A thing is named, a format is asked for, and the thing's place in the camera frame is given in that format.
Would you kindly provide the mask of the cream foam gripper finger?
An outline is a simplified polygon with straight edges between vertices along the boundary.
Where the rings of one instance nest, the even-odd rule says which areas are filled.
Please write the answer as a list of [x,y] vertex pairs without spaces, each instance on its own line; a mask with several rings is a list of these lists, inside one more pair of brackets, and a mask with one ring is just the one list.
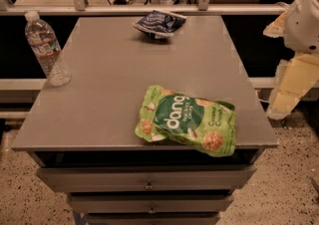
[[266,115],[284,119],[319,81],[319,55],[296,53],[289,62],[281,61],[274,81]]
[[284,23],[287,13],[280,14],[272,23],[270,23],[264,30],[263,35],[270,38],[279,38],[283,36]]

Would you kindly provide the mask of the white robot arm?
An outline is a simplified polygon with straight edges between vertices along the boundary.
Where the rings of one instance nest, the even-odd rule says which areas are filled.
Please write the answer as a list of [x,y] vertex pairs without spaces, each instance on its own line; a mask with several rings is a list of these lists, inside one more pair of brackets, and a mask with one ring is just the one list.
[[295,52],[277,67],[266,114],[284,119],[319,81],[319,0],[294,0],[263,31]]

